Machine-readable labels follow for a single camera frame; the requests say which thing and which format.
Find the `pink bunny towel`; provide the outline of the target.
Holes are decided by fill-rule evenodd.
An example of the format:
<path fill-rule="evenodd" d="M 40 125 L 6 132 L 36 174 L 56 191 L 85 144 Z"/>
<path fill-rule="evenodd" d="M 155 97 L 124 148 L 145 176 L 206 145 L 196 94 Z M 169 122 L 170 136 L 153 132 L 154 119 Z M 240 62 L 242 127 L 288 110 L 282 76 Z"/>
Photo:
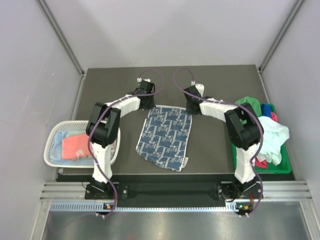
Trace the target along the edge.
<path fill-rule="evenodd" d="M 89 136 L 85 133 L 68 135 L 62 140 L 61 157 L 63 160 L 78 160 L 91 156 L 92 145 L 88 148 Z"/>

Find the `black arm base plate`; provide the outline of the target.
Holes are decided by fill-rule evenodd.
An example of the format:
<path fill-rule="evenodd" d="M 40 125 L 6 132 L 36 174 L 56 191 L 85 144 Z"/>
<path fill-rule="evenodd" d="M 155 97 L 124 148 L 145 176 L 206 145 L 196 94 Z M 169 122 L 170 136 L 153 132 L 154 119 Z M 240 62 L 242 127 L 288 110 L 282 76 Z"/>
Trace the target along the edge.
<path fill-rule="evenodd" d="M 235 196 L 233 182 L 118 182 L 115 183 L 117 197 L 103 193 L 88 184 L 85 199 L 116 201 L 117 207 L 222 207 L 225 203 L 243 200 L 252 203 L 262 193 L 256 184 L 248 194 Z"/>

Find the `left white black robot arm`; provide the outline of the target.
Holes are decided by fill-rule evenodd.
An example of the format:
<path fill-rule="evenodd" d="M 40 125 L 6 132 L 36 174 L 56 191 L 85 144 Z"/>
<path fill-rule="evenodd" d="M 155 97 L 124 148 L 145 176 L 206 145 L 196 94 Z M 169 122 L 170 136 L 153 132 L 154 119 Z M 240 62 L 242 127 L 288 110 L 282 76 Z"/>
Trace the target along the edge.
<path fill-rule="evenodd" d="M 94 170 L 90 185 L 102 198 L 112 194 L 118 197 L 116 186 L 111 181 L 111 149 L 118 138 L 120 120 L 137 110 L 150 110 L 155 107 L 155 84 L 149 79 L 138 79 L 138 87 L 118 100 L 97 102 L 87 123 L 88 150 L 94 160 Z"/>

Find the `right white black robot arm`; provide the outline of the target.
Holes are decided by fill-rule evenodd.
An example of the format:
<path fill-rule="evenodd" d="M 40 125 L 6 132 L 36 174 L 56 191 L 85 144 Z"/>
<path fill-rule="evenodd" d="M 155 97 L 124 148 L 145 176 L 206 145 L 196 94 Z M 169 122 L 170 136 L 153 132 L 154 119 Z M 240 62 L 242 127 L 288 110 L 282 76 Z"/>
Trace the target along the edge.
<path fill-rule="evenodd" d="M 231 184 L 233 194 L 245 198 L 256 184 L 255 158 L 263 128 L 250 104 L 226 103 L 214 98 L 203 98 L 195 85 L 183 90 L 186 111 L 221 120 L 226 124 L 231 143 L 236 148 L 236 181 Z"/>

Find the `blue white patterned towel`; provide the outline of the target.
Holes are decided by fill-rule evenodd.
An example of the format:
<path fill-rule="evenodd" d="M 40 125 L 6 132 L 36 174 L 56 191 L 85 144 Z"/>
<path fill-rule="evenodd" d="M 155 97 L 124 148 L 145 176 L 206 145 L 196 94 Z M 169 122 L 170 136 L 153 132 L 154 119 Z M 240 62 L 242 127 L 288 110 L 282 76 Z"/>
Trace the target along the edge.
<path fill-rule="evenodd" d="M 144 120 L 136 152 L 159 168 L 181 172 L 188 163 L 192 122 L 192 115 L 183 107 L 156 105 Z"/>

